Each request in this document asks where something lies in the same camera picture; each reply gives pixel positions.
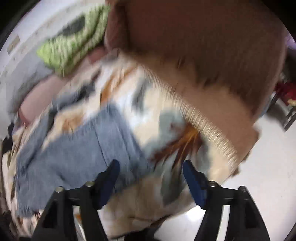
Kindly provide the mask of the blue denim pants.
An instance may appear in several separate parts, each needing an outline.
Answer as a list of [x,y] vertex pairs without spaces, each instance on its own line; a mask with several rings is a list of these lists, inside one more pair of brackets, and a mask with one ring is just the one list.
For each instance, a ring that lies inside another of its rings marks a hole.
[[18,215],[29,217],[44,209],[56,187],[78,188],[119,161],[116,191],[128,187],[152,170],[125,118],[109,104],[75,130],[42,143],[52,123],[52,115],[42,118],[17,158],[16,198]]

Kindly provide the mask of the leaf pattern blanket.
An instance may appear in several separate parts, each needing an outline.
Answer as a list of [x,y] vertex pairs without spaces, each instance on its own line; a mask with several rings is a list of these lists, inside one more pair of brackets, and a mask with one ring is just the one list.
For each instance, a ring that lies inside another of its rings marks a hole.
[[151,172],[140,180],[119,192],[114,189],[99,211],[109,238],[154,226],[194,206],[182,174],[186,159],[211,180],[223,183],[229,178],[258,140],[254,121],[226,88],[203,88],[193,80],[190,67],[178,70],[152,57],[108,54],[68,81],[27,126],[18,117],[23,96],[16,92],[9,106],[13,146],[1,167],[2,209],[11,215],[13,234],[30,237],[44,211],[18,215],[16,168],[19,152],[47,115],[53,118],[43,148],[113,104],[151,164]]

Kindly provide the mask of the pink bolster pillow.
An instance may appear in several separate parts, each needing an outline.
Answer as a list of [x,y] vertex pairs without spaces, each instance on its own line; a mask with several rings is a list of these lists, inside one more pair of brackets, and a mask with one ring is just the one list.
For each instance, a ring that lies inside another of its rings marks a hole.
[[29,125],[38,115],[40,115],[51,101],[56,98],[57,94],[68,81],[106,54],[107,50],[104,46],[96,47],[78,64],[71,74],[65,77],[51,74],[42,79],[27,94],[18,110],[18,117],[20,118],[21,124],[26,126]]

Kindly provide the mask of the green patterned cloth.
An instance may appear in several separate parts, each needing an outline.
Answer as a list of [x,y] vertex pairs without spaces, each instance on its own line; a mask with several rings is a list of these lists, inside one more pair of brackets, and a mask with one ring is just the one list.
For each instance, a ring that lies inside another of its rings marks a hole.
[[104,38],[110,6],[102,4],[82,13],[36,51],[46,66],[60,76],[76,65]]

